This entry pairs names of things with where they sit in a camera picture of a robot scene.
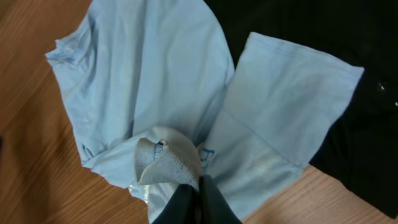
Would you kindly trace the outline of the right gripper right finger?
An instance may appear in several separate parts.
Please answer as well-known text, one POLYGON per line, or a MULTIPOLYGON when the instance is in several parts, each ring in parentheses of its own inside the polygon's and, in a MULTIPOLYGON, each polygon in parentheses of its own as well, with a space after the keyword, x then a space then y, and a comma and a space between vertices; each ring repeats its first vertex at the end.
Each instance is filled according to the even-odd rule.
POLYGON ((242 224, 210 175, 200 177, 202 224, 242 224))

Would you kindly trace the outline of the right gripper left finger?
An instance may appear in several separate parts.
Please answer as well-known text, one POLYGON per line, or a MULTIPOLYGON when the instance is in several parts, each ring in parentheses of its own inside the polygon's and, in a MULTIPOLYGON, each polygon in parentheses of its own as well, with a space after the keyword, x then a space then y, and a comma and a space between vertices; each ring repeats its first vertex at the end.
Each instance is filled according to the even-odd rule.
POLYGON ((196 196, 191 185, 180 184, 152 224, 196 224, 196 196))

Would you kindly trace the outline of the light blue t-shirt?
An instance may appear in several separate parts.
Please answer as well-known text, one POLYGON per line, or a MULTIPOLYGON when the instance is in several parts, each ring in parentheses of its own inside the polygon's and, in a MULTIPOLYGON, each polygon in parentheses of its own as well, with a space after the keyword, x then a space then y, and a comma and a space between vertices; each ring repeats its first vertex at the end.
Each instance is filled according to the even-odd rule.
POLYGON ((46 58, 82 165, 151 223, 203 175, 236 219, 292 185, 364 72, 256 32, 234 63, 203 1, 93 1, 46 58))

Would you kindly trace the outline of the black garment pile right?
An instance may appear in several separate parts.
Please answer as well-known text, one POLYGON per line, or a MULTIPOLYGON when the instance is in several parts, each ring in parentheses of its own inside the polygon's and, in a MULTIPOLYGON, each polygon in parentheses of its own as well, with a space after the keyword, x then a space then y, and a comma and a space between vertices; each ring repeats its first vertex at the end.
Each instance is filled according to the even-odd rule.
POLYGON ((234 61, 250 32, 364 68, 311 165, 397 217, 397 0, 208 0, 234 61))

